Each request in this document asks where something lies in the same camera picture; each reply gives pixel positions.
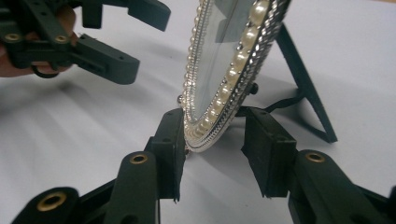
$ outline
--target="oval mirror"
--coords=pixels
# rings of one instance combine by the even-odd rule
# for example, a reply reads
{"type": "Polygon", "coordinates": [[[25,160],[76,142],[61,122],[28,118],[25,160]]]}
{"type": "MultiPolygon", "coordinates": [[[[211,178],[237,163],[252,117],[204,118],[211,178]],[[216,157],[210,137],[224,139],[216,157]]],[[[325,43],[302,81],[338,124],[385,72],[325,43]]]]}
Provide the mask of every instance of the oval mirror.
{"type": "Polygon", "coordinates": [[[201,0],[181,106],[190,150],[208,149],[249,93],[290,0],[201,0]]]}

